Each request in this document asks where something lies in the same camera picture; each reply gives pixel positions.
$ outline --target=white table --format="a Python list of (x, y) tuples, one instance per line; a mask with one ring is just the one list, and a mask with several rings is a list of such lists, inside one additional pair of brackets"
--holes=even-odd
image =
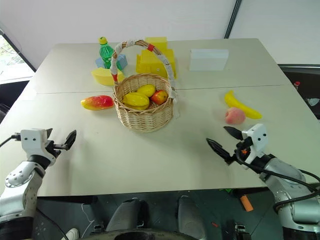
[[(151, 133), (123, 127), (114, 108), (90, 111), (80, 105), (83, 98), (110, 92), (32, 94), (27, 89), (1, 123), (0, 139), (21, 129), (53, 128), (51, 139), (60, 143), (77, 130), (72, 149), (47, 169), (39, 196), (261, 187), (253, 171), (237, 163), (227, 166), (206, 142), (217, 140), (229, 152), (238, 142), (223, 129), (223, 96), (230, 89), (263, 114), (238, 127), (264, 123), (266, 153), (320, 172), (320, 124), (291, 85), (178, 90), (181, 117)], [(0, 179), (25, 159), (20, 142), (1, 147)]]
[[(289, 80), (258, 39), (214, 39), (169, 41), (176, 58), (176, 89), (290, 85)], [(191, 49), (229, 49), (223, 71), (189, 71)], [(125, 76), (136, 73), (138, 46), (123, 51), (128, 66)], [(91, 71), (99, 57), (98, 43), (57, 44), (38, 68), (31, 84), (38, 94), (112, 92), (97, 83)]]

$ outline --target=banana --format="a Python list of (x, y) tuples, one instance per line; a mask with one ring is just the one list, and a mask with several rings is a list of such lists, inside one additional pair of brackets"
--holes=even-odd
[(224, 101), (225, 103), (229, 106), (229, 108), (232, 107), (236, 107), (238, 109), (241, 109), (242, 111), (244, 111), (244, 114), (251, 119), (261, 119), (262, 115), (260, 114), (260, 112), (244, 105), (243, 103), (239, 102), (235, 96), (234, 96), (234, 91), (228, 91), (225, 95), (224, 95)]

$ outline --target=wicker basket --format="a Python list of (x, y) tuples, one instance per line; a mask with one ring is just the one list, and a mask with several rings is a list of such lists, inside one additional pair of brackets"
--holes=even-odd
[[(131, 47), (133, 45), (141, 46), (157, 55), (157, 57), (163, 62), (165, 66), (168, 80), (156, 74), (142, 73), (129, 76), (125, 78), (121, 83), (119, 83), (117, 80), (117, 56), (122, 51), (122, 49)], [(110, 70), (115, 85), (113, 95), (115, 109), (118, 118), (125, 127), (137, 132), (148, 133), (162, 128), (171, 120), (171, 118), (173, 117), (174, 98), (176, 96), (175, 90), (172, 87), (172, 83), (174, 83), (173, 71), (166, 56), (164, 56), (156, 47), (144, 40), (124, 41), (115, 47), (115, 52), (113, 53), (111, 59)], [(132, 109), (122, 103), (124, 95), (130, 92), (135, 92), (139, 87), (146, 84), (155, 85), (157, 91), (166, 91), (169, 94), (167, 101), (161, 105), (151, 103), (146, 110)]]

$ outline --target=white wall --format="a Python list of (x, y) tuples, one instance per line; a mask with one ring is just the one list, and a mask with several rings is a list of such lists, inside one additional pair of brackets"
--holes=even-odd
[(320, 64), (320, 0), (243, 0), (230, 38), (258, 38), (278, 64)]
[(224, 37), (235, 0), (0, 0), (0, 27), (36, 68), (57, 43)]

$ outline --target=yellow bowl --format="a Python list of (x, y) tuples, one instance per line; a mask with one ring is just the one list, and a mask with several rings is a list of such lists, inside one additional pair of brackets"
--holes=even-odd
[[(115, 85), (110, 69), (99, 67), (91, 71), (91, 74), (94, 77), (94, 79), (102, 85), (107, 85), (107, 86)], [(125, 76), (122, 73), (122, 71), (118, 70), (118, 82), (120, 83), (124, 78)]]

